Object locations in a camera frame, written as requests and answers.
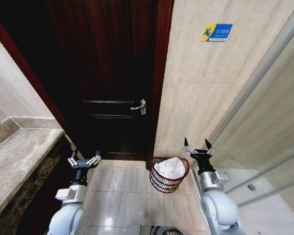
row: wooden door frame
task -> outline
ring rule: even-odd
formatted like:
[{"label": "wooden door frame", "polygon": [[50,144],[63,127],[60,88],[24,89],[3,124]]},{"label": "wooden door frame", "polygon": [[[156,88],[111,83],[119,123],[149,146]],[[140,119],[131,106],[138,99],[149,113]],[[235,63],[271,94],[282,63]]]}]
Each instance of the wooden door frame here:
[{"label": "wooden door frame", "polygon": [[[171,29],[171,20],[173,12],[174,0],[157,0],[156,1],[156,15],[155,15],[155,51],[154,51],[154,68],[153,68],[153,83],[152,83],[152,94],[151,94],[151,106],[150,118],[149,118],[149,143],[148,143],[148,153],[146,159],[146,168],[150,168],[150,160],[153,156],[158,116],[160,109],[162,85],[165,74],[169,36]],[[36,74],[32,70],[31,66],[15,44],[12,37],[5,30],[3,24],[0,21],[0,41],[11,55],[15,63],[21,69],[25,77],[28,79],[30,84],[36,90],[40,98],[44,101],[46,106],[49,108],[51,113],[54,115],[56,120],[69,135],[72,141],[75,142],[74,135],[70,130],[67,120],[62,116],[58,107],[52,101],[51,97],[48,95],[47,91],[38,80]]]}]

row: blue sign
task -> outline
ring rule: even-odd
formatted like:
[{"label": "blue sign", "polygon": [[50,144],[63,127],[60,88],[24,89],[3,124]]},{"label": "blue sign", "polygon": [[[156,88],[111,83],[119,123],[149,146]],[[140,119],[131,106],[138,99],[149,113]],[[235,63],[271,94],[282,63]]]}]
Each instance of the blue sign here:
[{"label": "blue sign", "polygon": [[231,23],[207,23],[203,30],[203,42],[225,42],[232,28]]}]

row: white towel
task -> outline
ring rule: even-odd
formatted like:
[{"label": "white towel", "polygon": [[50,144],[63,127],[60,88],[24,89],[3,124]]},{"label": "white towel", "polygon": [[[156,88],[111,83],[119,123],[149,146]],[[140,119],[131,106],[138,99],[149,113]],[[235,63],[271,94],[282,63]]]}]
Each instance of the white towel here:
[{"label": "white towel", "polygon": [[178,179],[184,176],[185,168],[178,158],[170,158],[163,162],[155,164],[156,171],[168,179]]}]

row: glass panel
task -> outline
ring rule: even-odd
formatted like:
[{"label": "glass panel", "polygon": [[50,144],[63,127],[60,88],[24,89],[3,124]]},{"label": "glass panel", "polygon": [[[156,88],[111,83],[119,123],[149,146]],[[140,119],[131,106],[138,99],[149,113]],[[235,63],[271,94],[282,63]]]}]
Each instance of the glass panel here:
[{"label": "glass panel", "polygon": [[212,165],[232,178],[226,190],[294,156],[294,36],[213,146]]},{"label": "glass panel", "polygon": [[294,158],[231,191],[228,195],[238,204],[275,192],[294,184]]},{"label": "glass panel", "polygon": [[294,235],[294,187],[239,209],[246,234]]}]

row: countertop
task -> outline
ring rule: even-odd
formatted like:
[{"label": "countertop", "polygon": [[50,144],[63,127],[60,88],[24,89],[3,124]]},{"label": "countertop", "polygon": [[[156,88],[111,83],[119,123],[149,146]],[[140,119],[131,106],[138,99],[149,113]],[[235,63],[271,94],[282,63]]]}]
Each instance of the countertop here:
[{"label": "countertop", "polygon": [[0,145],[0,214],[63,134],[21,128]]}]

